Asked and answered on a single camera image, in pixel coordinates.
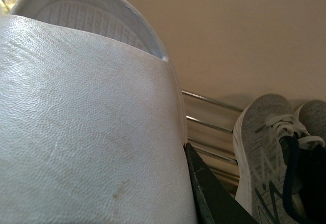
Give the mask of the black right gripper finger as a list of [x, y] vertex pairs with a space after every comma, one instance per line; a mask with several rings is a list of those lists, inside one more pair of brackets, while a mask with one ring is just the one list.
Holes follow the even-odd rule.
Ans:
[[190, 143], [185, 146], [185, 154], [198, 223], [256, 223], [224, 188]]

